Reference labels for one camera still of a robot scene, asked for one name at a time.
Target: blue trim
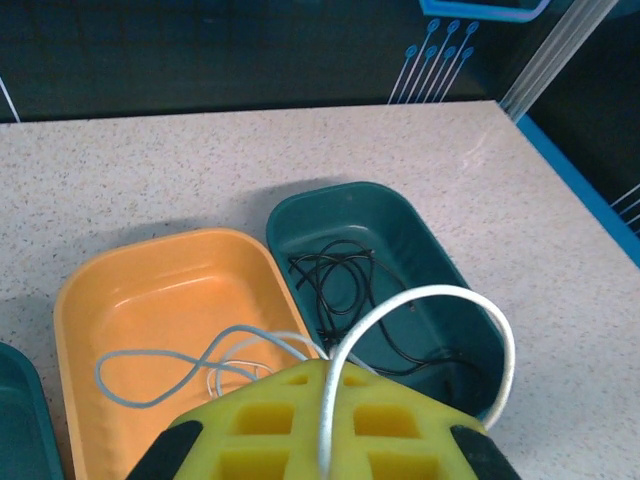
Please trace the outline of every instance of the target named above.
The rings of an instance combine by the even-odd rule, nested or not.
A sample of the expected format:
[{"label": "blue trim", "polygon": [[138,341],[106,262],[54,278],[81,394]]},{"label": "blue trim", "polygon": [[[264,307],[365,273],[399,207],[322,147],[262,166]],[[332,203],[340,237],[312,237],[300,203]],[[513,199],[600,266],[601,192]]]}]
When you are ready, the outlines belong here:
[{"label": "blue trim", "polygon": [[591,214],[596,217],[620,248],[640,268],[640,239],[634,235],[622,219],[604,201],[569,159],[556,147],[547,135],[528,115],[522,117],[517,127],[540,152],[555,172],[573,190]]}]

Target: teal tray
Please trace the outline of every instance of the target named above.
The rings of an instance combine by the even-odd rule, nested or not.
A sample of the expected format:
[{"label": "teal tray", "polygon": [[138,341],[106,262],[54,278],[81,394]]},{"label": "teal tray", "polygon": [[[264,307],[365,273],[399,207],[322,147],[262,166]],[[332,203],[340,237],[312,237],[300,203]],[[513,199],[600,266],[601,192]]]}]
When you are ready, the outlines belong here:
[{"label": "teal tray", "polygon": [[[355,240],[373,249],[374,256],[408,288],[430,284],[468,288],[415,209],[395,191],[358,182],[295,195],[276,206],[269,216],[267,242],[309,334],[320,345],[316,294],[312,288],[296,289],[301,276],[295,270],[290,271],[289,258],[318,253],[338,239]],[[357,250],[341,246],[331,252],[354,249]],[[353,299],[354,289],[353,279],[344,272],[329,277],[324,292],[331,302],[347,303]],[[382,269],[377,269],[373,291],[379,304],[400,288]],[[504,353],[500,334],[483,310],[462,299],[436,297],[419,300],[413,308],[400,307],[384,321],[394,341],[414,357],[431,357],[442,349],[453,349],[477,367],[444,363],[408,376],[389,378],[483,417],[498,392]],[[413,366],[391,349],[377,327],[365,334],[354,353],[366,363],[386,369],[404,370]]]},{"label": "teal tray", "polygon": [[24,355],[4,343],[0,343],[0,478],[64,478],[38,374]]}]

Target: countertop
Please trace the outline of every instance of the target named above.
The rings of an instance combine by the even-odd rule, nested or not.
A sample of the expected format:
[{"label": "countertop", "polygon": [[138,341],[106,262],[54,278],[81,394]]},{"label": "countertop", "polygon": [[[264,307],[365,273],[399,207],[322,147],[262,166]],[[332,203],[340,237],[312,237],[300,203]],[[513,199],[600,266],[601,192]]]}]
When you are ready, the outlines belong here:
[{"label": "countertop", "polygon": [[640,271],[493,102],[0,126],[0,341],[69,463],[52,309],[99,252],[207,226],[264,240],[297,192],[404,195],[517,341],[492,437],[525,479],[640,478]]}]

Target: plastic tray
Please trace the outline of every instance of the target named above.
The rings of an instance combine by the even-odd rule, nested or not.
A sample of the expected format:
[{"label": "plastic tray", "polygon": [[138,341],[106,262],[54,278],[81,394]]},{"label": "plastic tray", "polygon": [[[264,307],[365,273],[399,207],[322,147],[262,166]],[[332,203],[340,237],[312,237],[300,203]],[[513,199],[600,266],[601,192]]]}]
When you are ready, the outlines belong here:
[{"label": "plastic tray", "polygon": [[0,343],[0,478],[62,480],[40,378],[15,348]]},{"label": "plastic tray", "polygon": [[[318,253],[337,239],[356,240],[373,249],[374,256],[408,288],[429,284],[467,287],[414,208],[393,190],[359,182],[295,195],[271,213],[267,242],[315,342],[321,342],[316,294],[304,286],[296,290],[301,277],[289,272],[289,258]],[[348,245],[340,248],[331,252],[357,250]],[[378,304],[401,290],[382,269],[377,269],[373,280]],[[354,288],[348,274],[336,273],[329,277],[324,291],[332,301],[347,302],[353,299]],[[418,301],[413,309],[401,307],[384,321],[395,342],[412,356],[424,358],[438,349],[452,348],[482,372],[447,363],[390,378],[472,415],[483,415],[498,391],[503,347],[498,331],[481,309],[465,300],[437,297]],[[413,366],[389,347],[377,327],[367,332],[354,353],[366,363],[387,369]]]},{"label": "plastic tray", "polygon": [[[103,254],[81,267],[63,287],[55,330],[65,408],[78,480],[127,476],[158,434],[180,414],[209,400],[206,372],[165,402],[146,410],[105,398],[93,376],[96,361],[119,349],[169,349],[199,357],[223,329],[239,323],[267,330],[306,328],[266,248],[225,229],[199,230],[151,240]],[[220,345],[219,358],[246,338]],[[301,351],[313,356],[302,344]],[[262,342],[242,359],[274,370],[296,363]],[[103,378],[135,401],[156,397],[192,365],[166,358],[116,358]],[[226,373],[226,392],[246,383]]]}]

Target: orange plastic tray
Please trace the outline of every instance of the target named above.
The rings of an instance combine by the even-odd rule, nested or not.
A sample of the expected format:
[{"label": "orange plastic tray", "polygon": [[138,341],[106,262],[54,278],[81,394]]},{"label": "orange plastic tray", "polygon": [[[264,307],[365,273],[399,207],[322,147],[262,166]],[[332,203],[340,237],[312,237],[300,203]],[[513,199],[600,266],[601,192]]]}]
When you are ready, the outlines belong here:
[{"label": "orange plastic tray", "polygon": [[[208,401],[203,369],[182,390],[146,410],[122,407],[102,395],[96,361],[120,349],[169,349],[199,357],[213,338],[234,324],[307,335],[295,303],[269,252],[232,230],[198,230],[120,248],[91,260],[62,288],[54,313],[65,408],[78,480],[127,476],[158,434],[180,414]],[[220,358],[247,338],[230,335]],[[315,356],[304,344],[295,347]],[[297,361],[267,342],[236,358],[274,370]],[[161,357],[115,358],[103,379],[116,394],[150,400],[192,367]],[[229,392],[244,377],[223,373]]]}]

